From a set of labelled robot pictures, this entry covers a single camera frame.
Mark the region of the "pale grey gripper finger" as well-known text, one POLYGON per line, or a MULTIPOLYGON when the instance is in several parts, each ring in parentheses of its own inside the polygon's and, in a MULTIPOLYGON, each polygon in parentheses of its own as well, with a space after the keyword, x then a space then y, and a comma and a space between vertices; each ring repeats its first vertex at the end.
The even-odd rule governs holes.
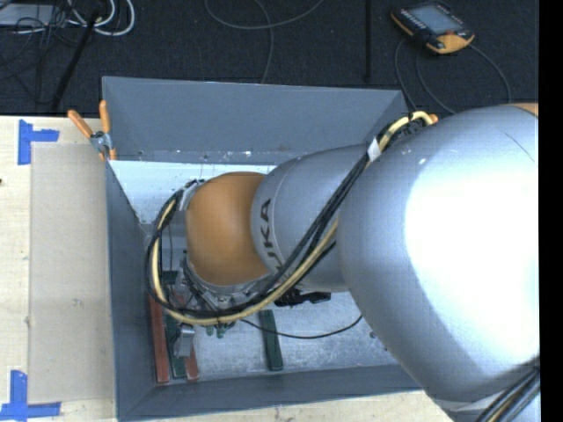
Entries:
POLYGON ((194 347, 195 329, 191 324, 181 324, 173 342, 173 352, 177 358, 190 358, 194 347))

